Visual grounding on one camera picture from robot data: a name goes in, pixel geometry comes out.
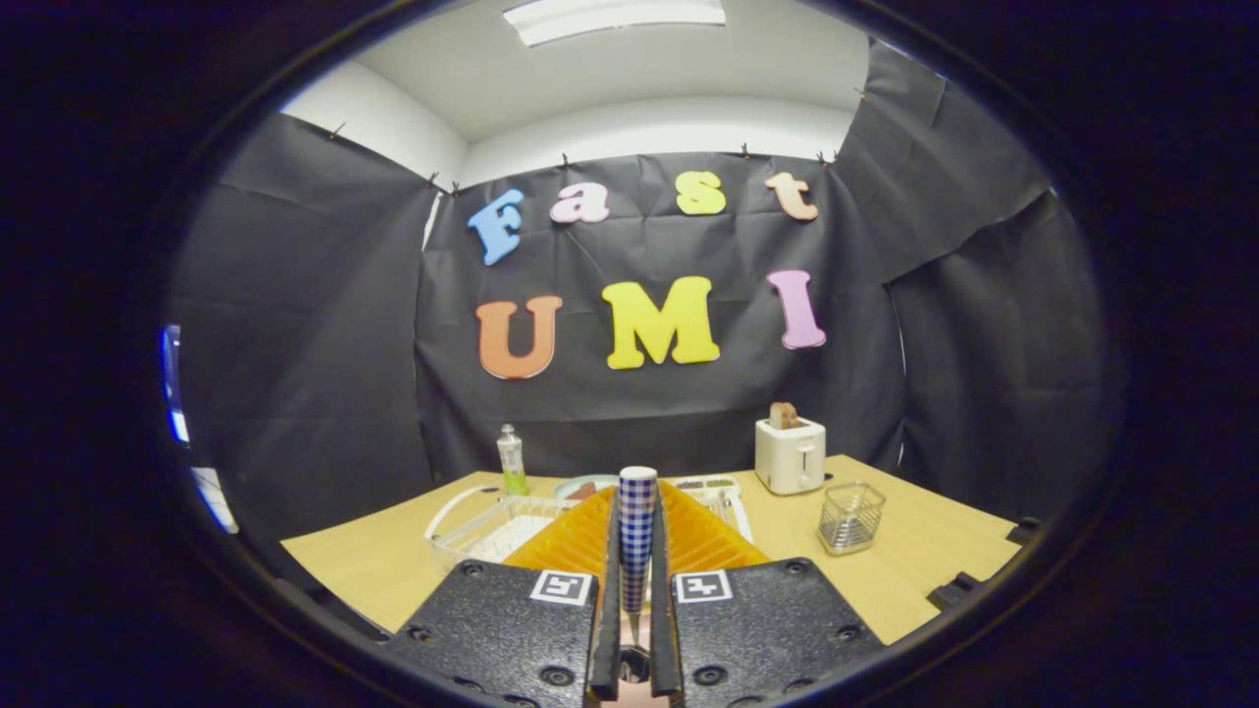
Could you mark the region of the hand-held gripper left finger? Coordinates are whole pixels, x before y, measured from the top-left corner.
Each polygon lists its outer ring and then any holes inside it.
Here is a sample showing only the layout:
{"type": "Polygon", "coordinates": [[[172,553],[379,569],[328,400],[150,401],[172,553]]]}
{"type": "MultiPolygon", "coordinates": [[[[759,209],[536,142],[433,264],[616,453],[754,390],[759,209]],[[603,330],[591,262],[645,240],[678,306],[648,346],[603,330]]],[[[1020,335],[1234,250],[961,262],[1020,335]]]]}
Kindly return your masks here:
{"type": "Polygon", "coordinates": [[[580,501],[510,495],[436,538],[444,580],[387,649],[516,705],[617,699],[617,501],[613,488],[580,501]]]}

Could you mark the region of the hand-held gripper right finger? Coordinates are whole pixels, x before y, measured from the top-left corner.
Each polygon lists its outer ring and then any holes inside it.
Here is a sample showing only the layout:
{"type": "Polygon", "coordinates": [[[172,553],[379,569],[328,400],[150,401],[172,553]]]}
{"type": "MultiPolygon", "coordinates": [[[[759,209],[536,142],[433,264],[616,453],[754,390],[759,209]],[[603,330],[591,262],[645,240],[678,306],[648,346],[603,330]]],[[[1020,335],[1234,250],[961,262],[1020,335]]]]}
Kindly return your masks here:
{"type": "Polygon", "coordinates": [[[815,561],[771,561],[700,501],[658,485],[648,688],[674,707],[752,707],[884,651],[815,561]]]}

